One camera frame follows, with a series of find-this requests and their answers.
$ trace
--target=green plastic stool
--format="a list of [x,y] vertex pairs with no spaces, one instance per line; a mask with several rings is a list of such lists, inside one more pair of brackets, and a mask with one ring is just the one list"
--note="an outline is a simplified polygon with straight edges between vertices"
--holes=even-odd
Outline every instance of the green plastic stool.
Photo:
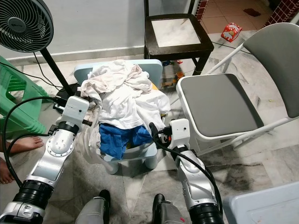
[[[13,66],[1,56],[0,62]],[[0,64],[0,132],[7,113],[19,103],[14,93],[23,93],[19,102],[32,97],[48,96],[41,86],[36,85],[24,74]],[[46,128],[38,121],[41,106],[42,100],[34,100],[15,109],[9,116],[6,133],[17,131],[44,133]]]

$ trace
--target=red box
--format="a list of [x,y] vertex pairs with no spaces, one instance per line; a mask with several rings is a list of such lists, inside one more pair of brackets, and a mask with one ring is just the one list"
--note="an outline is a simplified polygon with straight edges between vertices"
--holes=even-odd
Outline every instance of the red box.
[[222,32],[221,36],[229,42],[232,42],[243,28],[235,24],[234,22],[230,22]]

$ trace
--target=clothing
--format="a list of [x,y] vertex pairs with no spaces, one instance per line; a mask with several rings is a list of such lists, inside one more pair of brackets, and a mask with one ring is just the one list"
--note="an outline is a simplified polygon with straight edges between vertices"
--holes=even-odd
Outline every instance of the clothing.
[[168,97],[153,90],[149,74],[132,63],[116,60],[94,69],[81,85],[81,97],[90,97],[100,106],[99,122],[120,129],[143,125],[150,132],[153,122],[165,127],[160,114],[170,110]]
[[89,103],[89,108],[85,119],[93,121],[92,126],[84,125],[83,130],[76,136],[74,148],[80,151],[81,155],[90,164],[102,163],[103,159],[100,157],[100,133],[99,133],[99,114],[100,107],[94,103]]
[[[153,122],[158,130],[165,127],[160,114],[170,111],[169,99],[161,91],[152,88],[149,74],[142,71],[138,65],[116,60],[94,67],[88,76],[89,79],[82,83],[79,90],[81,97],[90,97],[93,100],[93,107],[90,107],[85,117],[93,121],[93,126],[85,126],[77,135],[79,140],[76,142],[83,140],[84,143],[78,143],[76,148],[79,148],[89,163],[102,163],[100,150],[108,151],[105,149],[106,143],[103,143],[106,142],[103,140],[105,137],[100,137],[99,123],[100,126],[111,125],[129,133],[131,129],[135,130],[140,126],[144,126],[150,133],[150,122]],[[133,143],[137,141],[134,137],[130,139]],[[124,149],[121,147],[120,154],[115,153],[118,158],[122,158]]]
[[134,147],[152,142],[152,137],[144,126],[133,129],[120,129],[109,124],[101,124],[99,131],[101,135],[101,152],[119,160],[123,158],[128,143]]

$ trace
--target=white cloth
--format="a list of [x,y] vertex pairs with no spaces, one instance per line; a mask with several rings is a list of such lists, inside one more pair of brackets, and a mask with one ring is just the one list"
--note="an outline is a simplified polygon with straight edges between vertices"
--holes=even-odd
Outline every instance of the white cloth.
[[99,123],[121,129],[144,125],[149,132],[150,122],[158,130],[165,127],[160,114],[170,111],[169,99],[161,91],[152,89],[148,77],[138,65],[117,60],[98,67],[82,83],[81,97],[93,100],[85,117],[93,121],[93,125],[85,126],[76,136],[75,149],[87,162],[102,163],[109,169],[100,155]]
[[91,78],[81,85],[81,96],[93,98],[100,106],[99,122],[120,129],[149,123],[157,129],[165,127],[160,114],[170,110],[168,97],[153,90],[149,74],[138,65],[116,60],[93,71]]
[[83,130],[77,134],[74,145],[90,164],[101,163],[103,160],[100,157],[99,109],[100,107],[94,102],[89,104],[85,119],[93,121],[93,125],[91,127],[84,125]]

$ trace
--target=electric fan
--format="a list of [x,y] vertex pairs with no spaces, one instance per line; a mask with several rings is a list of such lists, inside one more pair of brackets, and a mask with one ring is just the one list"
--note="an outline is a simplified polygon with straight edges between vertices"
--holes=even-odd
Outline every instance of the electric fan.
[[0,0],[0,44],[11,50],[40,51],[68,96],[74,95],[46,47],[53,38],[51,13],[42,0]]

